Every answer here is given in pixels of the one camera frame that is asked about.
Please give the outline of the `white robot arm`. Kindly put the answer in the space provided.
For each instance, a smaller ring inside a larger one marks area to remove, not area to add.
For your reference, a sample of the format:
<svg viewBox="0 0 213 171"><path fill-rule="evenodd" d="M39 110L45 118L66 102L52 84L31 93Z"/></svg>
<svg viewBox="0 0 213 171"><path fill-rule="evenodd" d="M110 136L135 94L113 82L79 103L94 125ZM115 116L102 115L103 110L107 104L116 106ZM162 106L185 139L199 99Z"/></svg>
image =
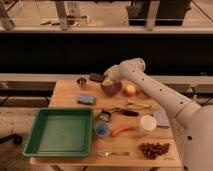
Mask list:
<svg viewBox="0 0 213 171"><path fill-rule="evenodd" d="M213 105L199 105L145 74L145 68L142 58L133 58L111 66L104 75L110 81L132 81L187 129L183 171L213 171Z"/></svg>

